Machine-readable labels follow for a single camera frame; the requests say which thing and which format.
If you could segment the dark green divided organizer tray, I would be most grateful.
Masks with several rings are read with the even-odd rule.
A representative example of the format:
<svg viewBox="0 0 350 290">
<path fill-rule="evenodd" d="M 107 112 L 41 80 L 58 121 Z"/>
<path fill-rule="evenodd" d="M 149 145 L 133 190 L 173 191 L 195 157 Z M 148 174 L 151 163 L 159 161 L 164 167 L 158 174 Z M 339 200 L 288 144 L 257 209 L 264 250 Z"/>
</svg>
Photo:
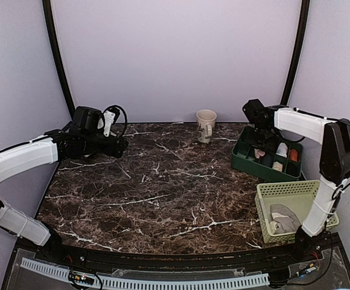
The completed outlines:
<svg viewBox="0 0 350 290">
<path fill-rule="evenodd" d="M 272 149 L 258 150 L 251 144 L 254 128 L 246 126 L 231 153 L 231 166 L 268 182 L 297 181 L 301 178 L 303 147 L 279 137 L 271 140 Z"/>
</svg>

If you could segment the pink cloth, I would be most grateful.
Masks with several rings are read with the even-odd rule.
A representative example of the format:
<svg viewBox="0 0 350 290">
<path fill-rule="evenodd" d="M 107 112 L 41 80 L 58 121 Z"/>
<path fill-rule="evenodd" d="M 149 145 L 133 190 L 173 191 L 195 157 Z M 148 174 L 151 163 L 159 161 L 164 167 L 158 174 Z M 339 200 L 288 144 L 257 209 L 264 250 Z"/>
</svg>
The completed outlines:
<svg viewBox="0 0 350 290">
<path fill-rule="evenodd" d="M 265 151 L 262 151 L 260 149 L 254 149 L 254 156 L 256 159 L 260 159 L 265 156 Z"/>
</svg>

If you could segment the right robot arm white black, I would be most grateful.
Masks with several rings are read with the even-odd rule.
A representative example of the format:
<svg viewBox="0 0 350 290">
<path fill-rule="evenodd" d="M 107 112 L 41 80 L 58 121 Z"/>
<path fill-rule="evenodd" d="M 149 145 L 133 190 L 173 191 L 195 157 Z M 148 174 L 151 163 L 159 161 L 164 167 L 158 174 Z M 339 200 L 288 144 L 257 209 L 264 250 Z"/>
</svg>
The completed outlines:
<svg viewBox="0 0 350 290">
<path fill-rule="evenodd" d="M 313 244 L 336 212 L 344 190 L 350 185 L 350 121 L 328 118 L 283 105 L 264 106 L 258 99 L 243 106 L 255 127 L 254 145 L 266 150 L 278 132 L 291 132 L 320 146 L 318 165 L 304 163 L 307 176 L 318 177 L 319 187 L 307 217 L 295 234 L 290 257 L 303 262 L 313 252 Z"/>
</svg>

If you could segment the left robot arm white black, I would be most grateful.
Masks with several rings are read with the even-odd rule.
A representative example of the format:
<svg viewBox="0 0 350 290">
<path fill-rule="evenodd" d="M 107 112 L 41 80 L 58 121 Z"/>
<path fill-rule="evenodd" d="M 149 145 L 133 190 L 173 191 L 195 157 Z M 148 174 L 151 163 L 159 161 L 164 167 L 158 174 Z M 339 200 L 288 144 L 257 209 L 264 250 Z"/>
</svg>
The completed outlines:
<svg viewBox="0 0 350 290">
<path fill-rule="evenodd" d="M 13 202 L 9 187 L 40 189 L 36 174 L 50 173 L 63 160 L 79 159 L 85 155 L 103 153 L 119 158 L 128 146 L 124 136 L 103 134 L 82 135 L 62 130 L 47 132 L 35 139 L 0 150 L 0 228 L 43 247 L 43 253 L 54 263 L 63 263 L 67 250 L 61 246 L 59 235 L 34 218 L 34 210 L 20 205 L 24 198 Z"/>
</svg>

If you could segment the white rolled sock in tray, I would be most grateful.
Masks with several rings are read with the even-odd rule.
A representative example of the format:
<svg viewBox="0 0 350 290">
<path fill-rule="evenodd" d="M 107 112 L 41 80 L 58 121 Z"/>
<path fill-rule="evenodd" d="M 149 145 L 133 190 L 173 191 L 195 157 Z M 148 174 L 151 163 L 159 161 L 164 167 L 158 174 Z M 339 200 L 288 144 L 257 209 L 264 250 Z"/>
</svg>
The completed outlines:
<svg viewBox="0 0 350 290">
<path fill-rule="evenodd" d="M 276 154 L 286 158 L 288 154 L 288 146 L 285 143 L 280 143 L 276 150 Z"/>
</svg>

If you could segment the dark blue rolled item tray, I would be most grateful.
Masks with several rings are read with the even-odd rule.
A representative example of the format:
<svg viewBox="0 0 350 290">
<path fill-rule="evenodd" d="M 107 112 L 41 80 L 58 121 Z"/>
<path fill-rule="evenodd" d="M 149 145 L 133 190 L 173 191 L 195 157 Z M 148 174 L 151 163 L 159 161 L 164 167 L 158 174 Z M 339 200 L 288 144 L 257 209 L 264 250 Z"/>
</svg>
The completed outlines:
<svg viewBox="0 0 350 290">
<path fill-rule="evenodd" d="M 273 156 L 270 154 L 265 154 L 265 156 L 260 159 L 259 163 L 263 166 L 266 166 L 266 167 L 272 167 Z"/>
</svg>

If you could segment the orange rolled item in tray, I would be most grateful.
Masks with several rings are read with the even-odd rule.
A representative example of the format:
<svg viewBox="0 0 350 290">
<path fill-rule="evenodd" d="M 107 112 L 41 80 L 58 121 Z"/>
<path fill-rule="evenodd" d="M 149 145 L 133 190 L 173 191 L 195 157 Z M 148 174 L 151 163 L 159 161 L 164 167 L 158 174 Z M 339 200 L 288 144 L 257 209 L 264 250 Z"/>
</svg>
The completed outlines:
<svg viewBox="0 0 350 290">
<path fill-rule="evenodd" d="M 289 151 L 289 159 L 298 162 L 299 161 L 299 152 L 296 149 L 292 149 Z"/>
</svg>

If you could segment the cream ceramic mug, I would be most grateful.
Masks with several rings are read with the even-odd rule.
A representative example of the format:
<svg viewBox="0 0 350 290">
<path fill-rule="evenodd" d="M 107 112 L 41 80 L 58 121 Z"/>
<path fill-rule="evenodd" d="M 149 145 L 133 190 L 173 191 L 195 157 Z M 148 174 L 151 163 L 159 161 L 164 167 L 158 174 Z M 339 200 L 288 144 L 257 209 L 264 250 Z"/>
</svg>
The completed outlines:
<svg viewBox="0 0 350 290">
<path fill-rule="evenodd" d="M 196 113 L 197 139 L 199 142 L 208 144 L 215 128 L 217 114 L 209 109 L 203 109 Z"/>
</svg>

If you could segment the light green perforated basket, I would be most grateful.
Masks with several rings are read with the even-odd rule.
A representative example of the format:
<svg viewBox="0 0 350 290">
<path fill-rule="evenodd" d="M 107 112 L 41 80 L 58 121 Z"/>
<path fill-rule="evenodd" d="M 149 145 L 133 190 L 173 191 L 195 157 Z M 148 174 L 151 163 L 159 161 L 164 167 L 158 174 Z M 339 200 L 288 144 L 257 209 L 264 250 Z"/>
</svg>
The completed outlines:
<svg viewBox="0 0 350 290">
<path fill-rule="evenodd" d="M 323 178 L 320 180 L 274 182 L 257 185 L 256 209 L 265 243 L 292 242 L 295 233 L 272 234 L 269 222 L 272 220 L 270 206 L 282 204 L 299 219 L 304 232 L 317 236 L 324 229 L 330 230 L 339 224 L 339 217 L 333 210 L 336 201 L 336 185 Z"/>
</svg>

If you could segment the grey cloth in basket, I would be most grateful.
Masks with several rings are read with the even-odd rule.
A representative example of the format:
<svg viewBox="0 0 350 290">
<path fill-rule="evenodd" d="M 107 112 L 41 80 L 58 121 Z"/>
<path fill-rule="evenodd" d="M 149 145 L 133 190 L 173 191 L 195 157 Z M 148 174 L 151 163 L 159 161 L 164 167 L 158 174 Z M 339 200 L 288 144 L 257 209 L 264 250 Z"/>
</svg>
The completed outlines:
<svg viewBox="0 0 350 290">
<path fill-rule="evenodd" d="M 301 225 L 298 217 L 282 204 L 270 206 L 272 220 L 269 222 L 272 234 L 295 233 Z"/>
</svg>

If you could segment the left black frame post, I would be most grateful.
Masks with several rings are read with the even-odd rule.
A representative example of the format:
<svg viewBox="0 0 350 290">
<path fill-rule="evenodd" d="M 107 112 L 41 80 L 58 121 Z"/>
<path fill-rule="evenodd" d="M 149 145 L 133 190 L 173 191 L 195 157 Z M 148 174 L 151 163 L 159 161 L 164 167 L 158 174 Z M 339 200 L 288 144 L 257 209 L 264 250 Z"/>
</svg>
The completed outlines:
<svg viewBox="0 0 350 290">
<path fill-rule="evenodd" d="M 72 118 L 75 112 L 75 105 L 74 105 L 74 101 L 69 88 L 68 79 L 65 73 L 65 68 L 64 68 L 62 55 L 59 47 L 59 41 L 57 39 L 57 30 L 54 22 L 52 1 L 42 0 L 42 7 L 43 7 L 44 18 L 45 18 L 46 30 L 48 33 L 49 45 L 50 45 L 52 57 L 54 60 L 54 65 L 56 68 L 57 76 L 59 79 L 59 83 L 63 93 L 66 107 Z"/>
</svg>

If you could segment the black frame post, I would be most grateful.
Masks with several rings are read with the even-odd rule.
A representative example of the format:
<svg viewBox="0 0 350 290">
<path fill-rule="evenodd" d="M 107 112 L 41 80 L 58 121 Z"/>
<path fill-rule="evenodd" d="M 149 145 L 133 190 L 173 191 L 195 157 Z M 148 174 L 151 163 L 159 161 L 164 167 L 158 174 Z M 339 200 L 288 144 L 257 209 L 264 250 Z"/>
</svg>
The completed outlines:
<svg viewBox="0 0 350 290">
<path fill-rule="evenodd" d="M 293 89 L 294 80 L 298 70 L 302 47 L 304 44 L 304 37 L 305 37 L 305 31 L 307 27 L 309 10 L 310 10 L 310 0 L 302 0 L 301 9 L 299 13 L 299 20 L 297 25 L 297 32 L 296 32 L 294 47 L 291 55 L 290 66 L 288 69 L 288 74 L 287 74 L 284 90 L 282 92 L 281 101 L 280 101 L 280 104 L 284 106 L 288 105 L 291 92 Z"/>
<path fill-rule="evenodd" d="M 48 33 L 49 45 L 50 45 L 52 57 L 54 60 L 54 65 L 56 68 L 57 76 L 59 79 L 59 83 L 63 93 L 66 107 L 72 118 L 75 112 L 75 105 L 74 105 L 74 101 L 69 88 L 68 79 L 65 73 L 65 68 L 64 68 L 62 55 L 59 47 L 59 41 L 57 39 L 57 30 L 54 22 L 52 1 L 42 0 L 42 7 L 43 7 L 44 18 L 45 18 L 46 30 Z"/>
</svg>

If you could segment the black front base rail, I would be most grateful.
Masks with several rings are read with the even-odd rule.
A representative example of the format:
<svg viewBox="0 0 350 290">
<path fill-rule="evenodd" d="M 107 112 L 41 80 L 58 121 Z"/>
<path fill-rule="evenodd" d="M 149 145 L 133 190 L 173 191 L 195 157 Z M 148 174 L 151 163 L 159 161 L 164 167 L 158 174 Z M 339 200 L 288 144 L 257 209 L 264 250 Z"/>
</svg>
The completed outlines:
<svg viewBox="0 0 350 290">
<path fill-rule="evenodd" d="M 332 234 L 332 243 L 330 238 L 323 237 L 318 240 L 317 246 L 319 250 L 312 249 L 318 255 L 320 261 L 320 271 L 327 268 L 329 258 L 325 257 L 333 248 L 333 257 L 329 270 L 336 271 L 337 266 L 347 270 L 349 261 L 345 253 L 345 249 L 341 239 L 337 233 Z M 289 266 L 293 266 L 297 261 L 291 258 L 291 252 L 294 245 L 280 245 L 275 247 L 247 250 L 231 253 L 217 254 L 130 254 L 116 253 L 111 251 L 91 250 L 79 248 L 76 246 L 62 245 L 65 257 L 62 262 L 56 262 L 52 258 L 44 254 L 41 250 L 37 250 L 36 246 L 31 245 L 27 241 L 17 241 L 14 245 L 14 250 L 10 257 L 11 266 L 19 257 L 20 250 L 25 254 L 30 254 L 30 257 L 35 257 L 42 262 L 51 262 L 57 265 L 72 267 L 73 269 L 87 270 L 89 272 L 111 273 L 112 270 L 133 269 L 143 271 L 209 271 L 229 268 L 244 268 L 246 272 L 251 270 L 281 272 L 287 277 Z M 302 262 L 316 260 L 315 256 L 308 251 Z"/>
</svg>

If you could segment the right black frame post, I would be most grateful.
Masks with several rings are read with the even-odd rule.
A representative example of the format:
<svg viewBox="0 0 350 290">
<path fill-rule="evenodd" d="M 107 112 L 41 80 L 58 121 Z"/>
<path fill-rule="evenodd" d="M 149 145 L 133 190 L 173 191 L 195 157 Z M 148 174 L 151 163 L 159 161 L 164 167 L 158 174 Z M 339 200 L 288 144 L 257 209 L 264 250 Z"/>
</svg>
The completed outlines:
<svg viewBox="0 0 350 290">
<path fill-rule="evenodd" d="M 280 104 L 284 106 L 288 105 L 291 92 L 293 89 L 294 80 L 298 70 L 302 47 L 304 44 L 304 37 L 305 37 L 305 31 L 307 27 L 309 10 L 310 10 L 310 0 L 302 0 L 301 9 L 299 13 L 299 20 L 297 25 L 297 32 L 296 32 L 294 47 L 291 55 L 290 66 L 288 69 L 288 74 L 287 74 L 284 90 L 282 92 L 281 101 L 280 101 Z"/>
</svg>

